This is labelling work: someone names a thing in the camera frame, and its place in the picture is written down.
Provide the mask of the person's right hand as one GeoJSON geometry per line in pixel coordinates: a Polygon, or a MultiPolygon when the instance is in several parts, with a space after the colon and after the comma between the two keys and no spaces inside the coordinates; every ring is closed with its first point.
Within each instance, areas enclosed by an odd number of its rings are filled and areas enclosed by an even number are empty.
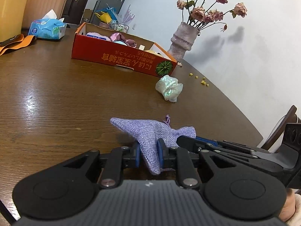
{"type": "Polygon", "coordinates": [[[289,226],[301,226],[301,200],[300,194],[287,188],[286,202],[281,210],[279,219],[289,226]]]}

